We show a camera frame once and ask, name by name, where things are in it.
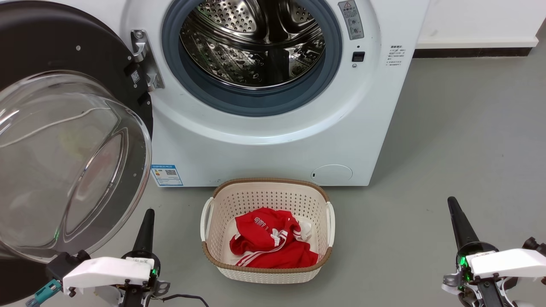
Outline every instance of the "red garment with white stripes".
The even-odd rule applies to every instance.
[[[259,208],[235,218],[238,234],[229,247],[235,255],[247,253],[236,265],[252,268],[303,268],[318,255],[301,241],[301,228],[290,211]]]

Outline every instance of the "metal hinge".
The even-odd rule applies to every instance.
[[[133,50],[136,50],[133,52],[134,61],[140,63],[146,73],[148,91],[153,92],[156,88],[165,88],[146,31],[132,30],[131,43]]]

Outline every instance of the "washing machine door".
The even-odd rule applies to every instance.
[[[93,16],[57,3],[2,3],[0,42],[6,273],[23,259],[91,253],[116,234],[148,179],[152,114],[143,69]]]

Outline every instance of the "basket handle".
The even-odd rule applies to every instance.
[[[328,205],[326,212],[328,214],[328,246],[332,247],[334,245],[334,238],[336,236],[336,215],[334,213],[334,207],[331,202],[326,203]]]
[[[210,220],[212,218],[212,200],[214,197],[209,198],[209,200],[206,201],[205,206],[203,207],[203,212],[201,213],[201,241],[206,241],[206,237],[209,235],[209,226],[210,226]],[[207,220],[205,224],[206,215],[209,213],[209,219]]]

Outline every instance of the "teal connector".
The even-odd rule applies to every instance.
[[[34,298],[28,300],[25,305],[27,307],[40,307],[47,299],[54,296],[61,290],[62,286],[57,280],[52,279],[42,289],[34,294]]]

